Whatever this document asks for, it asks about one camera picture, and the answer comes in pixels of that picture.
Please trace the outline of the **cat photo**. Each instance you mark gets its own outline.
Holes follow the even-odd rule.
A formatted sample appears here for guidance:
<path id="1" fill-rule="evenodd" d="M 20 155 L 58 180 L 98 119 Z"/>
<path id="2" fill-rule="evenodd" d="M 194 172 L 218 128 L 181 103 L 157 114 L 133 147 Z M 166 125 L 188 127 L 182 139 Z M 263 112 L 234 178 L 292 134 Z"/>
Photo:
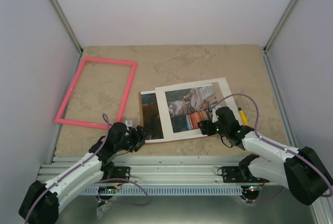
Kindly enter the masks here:
<path id="1" fill-rule="evenodd" d="M 210 105 L 217 102 L 212 84 L 169 90 L 164 94 L 166 99 L 164 107 L 168 108 L 169 114 L 159 113 L 159 119 L 161 121 L 165 117 L 170 120 L 170 133 L 173 137 L 192 135 L 194 130 L 199 129 L 198 122 L 212 119 Z"/>

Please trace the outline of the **white mat board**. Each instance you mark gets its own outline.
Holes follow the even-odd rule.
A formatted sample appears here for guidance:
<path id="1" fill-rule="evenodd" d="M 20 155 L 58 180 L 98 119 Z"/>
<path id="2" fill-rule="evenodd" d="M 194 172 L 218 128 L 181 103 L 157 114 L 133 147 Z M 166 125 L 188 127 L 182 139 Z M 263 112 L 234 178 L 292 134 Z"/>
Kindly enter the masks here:
<path id="1" fill-rule="evenodd" d="M 231 94 L 226 78 L 188 82 L 155 88 L 163 132 L 160 141 L 200 138 L 198 123 L 216 121 L 217 102 Z"/>

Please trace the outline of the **yellow screwdriver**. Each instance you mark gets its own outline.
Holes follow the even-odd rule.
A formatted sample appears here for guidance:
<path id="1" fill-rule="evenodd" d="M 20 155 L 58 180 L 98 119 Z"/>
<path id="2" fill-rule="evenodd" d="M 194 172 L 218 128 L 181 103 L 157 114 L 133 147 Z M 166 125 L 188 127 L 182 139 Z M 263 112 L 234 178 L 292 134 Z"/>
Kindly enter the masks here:
<path id="1" fill-rule="evenodd" d="M 238 111 L 239 111 L 239 115 L 240 115 L 240 117 L 242 119 L 243 124 L 244 125 L 248 125 L 248 120 L 247 120 L 247 118 L 246 118 L 246 116 L 245 116 L 244 111 L 242 110 L 242 108 L 239 107 Z"/>

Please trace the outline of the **brown backing board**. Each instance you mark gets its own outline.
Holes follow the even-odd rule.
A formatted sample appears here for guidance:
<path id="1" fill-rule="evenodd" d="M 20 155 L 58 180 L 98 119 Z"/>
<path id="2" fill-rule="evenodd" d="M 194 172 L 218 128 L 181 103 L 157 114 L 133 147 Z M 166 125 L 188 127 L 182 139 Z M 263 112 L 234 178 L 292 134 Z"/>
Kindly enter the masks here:
<path id="1" fill-rule="evenodd" d="M 194 139 L 204 137 L 202 134 L 193 134 L 184 137 L 164 138 L 161 122 L 159 119 L 158 103 L 156 99 L 156 93 L 154 90 L 141 91 L 139 93 L 139 105 L 140 105 L 140 124 L 148 129 L 148 137 L 146 143 L 164 143 L 171 141 L 179 141 L 186 139 Z"/>

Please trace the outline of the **pink picture frame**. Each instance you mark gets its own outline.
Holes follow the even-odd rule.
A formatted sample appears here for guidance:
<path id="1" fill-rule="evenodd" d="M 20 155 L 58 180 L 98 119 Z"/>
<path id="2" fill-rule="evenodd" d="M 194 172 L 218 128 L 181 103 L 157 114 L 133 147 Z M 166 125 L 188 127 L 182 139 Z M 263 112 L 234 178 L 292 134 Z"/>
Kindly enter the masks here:
<path id="1" fill-rule="evenodd" d="M 136 61 L 129 61 L 129 60 L 118 60 L 118 59 L 105 59 L 105 58 L 96 58 L 96 57 L 83 57 L 81 59 L 80 64 L 78 65 L 78 68 L 74 74 L 74 77 L 70 83 L 70 86 L 64 96 L 64 99 L 58 109 L 58 112 L 56 113 L 54 122 L 57 124 L 62 124 L 62 125 L 72 125 L 72 126 L 78 126 L 78 127 L 87 127 L 87 128 L 94 128 L 94 129 L 107 129 L 106 124 L 99 124 L 99 123 L 93 123 L 93 122 L 85 122 L 85 121 L 78 121 L 78 120 L 70 120 L 63 118 L 63 114 L 65 112 L 65 108 L 69 102 L 70 96 L 76 86 L 76 83 L 78 82 L 80 75 L 83 71 L 83 68 L 87 62 L 97 62 L 97 63 L 107 63 L 107 64 L 116 64 L 116 65 L 125 65 L 131 67 L 130 73 L 126 82 L 126 86 L 124 89 L 124 93 L 122 96 L 122 100 L 120 103 L 120 107 L 117 113 L 116 121 L 119 122 L 122 119 L 125 106 L 127 103 L 127 99 L 129 97 L 130 89 L 132 86 L 132 82 L 134 79 L 134 75 L 136 72 L 137 68 L 137 62 Z"/>

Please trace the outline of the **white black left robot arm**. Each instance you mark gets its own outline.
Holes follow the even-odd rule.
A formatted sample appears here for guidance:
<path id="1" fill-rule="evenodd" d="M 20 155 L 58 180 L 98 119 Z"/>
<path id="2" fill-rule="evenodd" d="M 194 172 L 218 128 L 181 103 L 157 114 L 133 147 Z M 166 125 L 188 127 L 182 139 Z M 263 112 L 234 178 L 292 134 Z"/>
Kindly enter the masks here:
<path id="1" fill-rule="evenodd" d="M 64 208 L 97 182 L 128 182 L 129 172 L 118 172 L 114 158 L 120 151 L 137 152 L 150 133 L 142 126 L 116 122 L 73 166 L 46 181 L 32 183 L 19 208 L 25 223 L 55 223 Z"/>

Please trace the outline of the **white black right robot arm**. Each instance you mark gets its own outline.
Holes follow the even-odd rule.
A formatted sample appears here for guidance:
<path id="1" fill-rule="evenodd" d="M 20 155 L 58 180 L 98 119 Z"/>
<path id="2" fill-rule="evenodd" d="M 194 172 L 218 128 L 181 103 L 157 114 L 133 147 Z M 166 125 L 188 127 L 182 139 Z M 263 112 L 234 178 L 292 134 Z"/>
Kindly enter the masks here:
<path id="1" fill-rule="evenodd" d="M 332 177 L 313 149 L 284 146 L 261 136 L 254 128 L 240 125 L 229 107 L 218 108 L 212 120 L 198 126 L 202 134 L 219 135 L 231 147 L 250 152 L 237 167 L 221 168 L 225 183 L 272 182 L 288 189 L 304 205 L 332 196 Z"/>

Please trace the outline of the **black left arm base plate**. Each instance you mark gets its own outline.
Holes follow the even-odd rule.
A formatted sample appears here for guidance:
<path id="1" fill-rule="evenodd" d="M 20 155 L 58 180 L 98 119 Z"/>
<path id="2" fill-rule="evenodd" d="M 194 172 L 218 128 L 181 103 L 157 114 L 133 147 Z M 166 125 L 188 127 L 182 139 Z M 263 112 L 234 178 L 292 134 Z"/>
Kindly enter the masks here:
<path id="1" fill-rule="evenodd" d="M 111 166 L 104 170 L 102 180 L 114 178 L 129 179 L 130 173 L 131 168 L 129 166 Z"/>

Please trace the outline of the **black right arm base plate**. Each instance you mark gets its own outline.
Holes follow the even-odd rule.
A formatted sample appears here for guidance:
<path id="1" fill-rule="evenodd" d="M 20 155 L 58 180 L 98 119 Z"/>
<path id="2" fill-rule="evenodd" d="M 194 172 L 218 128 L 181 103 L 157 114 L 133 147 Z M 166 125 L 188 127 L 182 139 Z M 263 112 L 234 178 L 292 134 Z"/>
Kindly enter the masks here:
<path id="1" fill-rule="evenodd" d="M 239 166 L 222 166 L 217 173 L 223 177 L 224 183 L 263 183 L 265 179 L 257 178 L 249 169 Z"/>

